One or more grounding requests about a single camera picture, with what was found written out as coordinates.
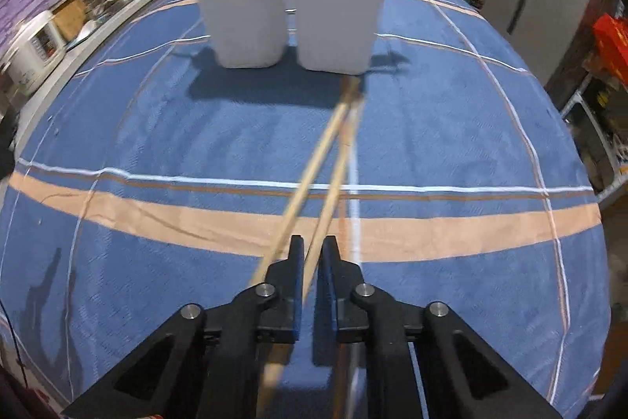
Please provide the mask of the blue plaid tablecloth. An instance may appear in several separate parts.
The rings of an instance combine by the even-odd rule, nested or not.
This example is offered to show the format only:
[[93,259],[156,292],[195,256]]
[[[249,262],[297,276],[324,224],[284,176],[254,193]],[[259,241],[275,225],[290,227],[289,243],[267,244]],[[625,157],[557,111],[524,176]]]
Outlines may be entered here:
[[[368,282],[448,303],[564,417],[610,323],[601,213],[531,68],[461,0],[385,0],[331,231]],[[1,211],[2,322],[57,400],[178,307],[245,288],[342,90],[293,51],[215,60],[196,0],[132,20],[60,91]]]

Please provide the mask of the white two-compartment utensil holder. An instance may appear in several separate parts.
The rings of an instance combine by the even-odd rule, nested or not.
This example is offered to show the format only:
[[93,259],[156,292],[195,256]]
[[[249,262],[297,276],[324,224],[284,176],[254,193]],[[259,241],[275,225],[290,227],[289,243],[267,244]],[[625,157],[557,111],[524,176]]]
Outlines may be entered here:
[[197,0],[221,67],[272,67],[293,37],[302,68],[345,75],[371,66],[383,1]]

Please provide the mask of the white metal storage shelf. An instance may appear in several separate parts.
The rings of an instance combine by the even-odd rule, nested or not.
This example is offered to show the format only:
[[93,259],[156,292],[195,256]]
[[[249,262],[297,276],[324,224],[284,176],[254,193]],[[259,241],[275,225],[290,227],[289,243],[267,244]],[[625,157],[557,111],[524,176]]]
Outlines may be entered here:
[[627,86],[588,72],[561,117],[604,209],[627,191]]

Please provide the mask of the white rice cooker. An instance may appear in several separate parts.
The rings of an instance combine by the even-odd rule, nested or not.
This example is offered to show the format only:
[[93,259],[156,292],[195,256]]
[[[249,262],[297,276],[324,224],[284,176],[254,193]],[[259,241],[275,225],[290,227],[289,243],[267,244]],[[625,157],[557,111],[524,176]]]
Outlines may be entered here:
[[61,63],[65,46],[53,14],[43,11],[19,28],[2,57],[1,71],[24,96],[31,96]]

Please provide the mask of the red plastic bag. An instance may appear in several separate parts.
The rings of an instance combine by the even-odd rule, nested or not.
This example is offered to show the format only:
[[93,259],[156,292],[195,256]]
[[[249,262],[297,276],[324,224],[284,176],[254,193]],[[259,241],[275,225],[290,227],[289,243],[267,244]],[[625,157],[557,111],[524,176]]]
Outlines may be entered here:
[[599,17],[593,25],[597,51],[601,63],[624,85],[628,84],[628,27],[627,19],[609,14]]

